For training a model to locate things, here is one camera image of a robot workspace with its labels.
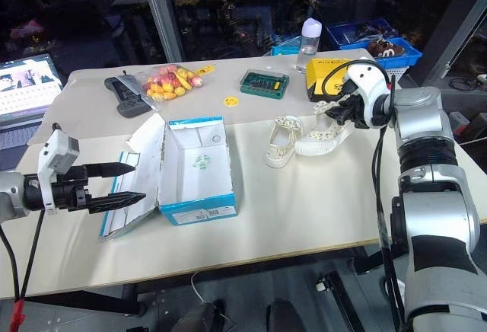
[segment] laptop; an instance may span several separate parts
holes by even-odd
[[[49,54],[0,63],[0,171],[17,166],[61,89]]]

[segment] plastic bag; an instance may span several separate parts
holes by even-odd
[[[195,72],[177,64],[161,65],[134,75],[116,77],[154,110],[161,102],[189,94],[192,89],[203,86],[203,81]]]

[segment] open cardboard box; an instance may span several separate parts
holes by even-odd
[[[231,161],[223,117],[165,123],[157,113],[127,141],[120,161],[135,170],[117,177],[113,191],[135,191],[138,203],[107,212],[102,238],[125,233],[154,208],[174,225],[236,216]]]

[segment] red cable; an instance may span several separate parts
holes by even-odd
[[[24,323],[25,315],[22,314],[22,309],[24,309],[24,300],[19,299],[14,303],[9,332],[17,332],[20,326]]]

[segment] laptop screen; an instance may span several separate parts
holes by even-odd
[[[61,88],[49,54],[0,63],[0,126],[41,117]]]

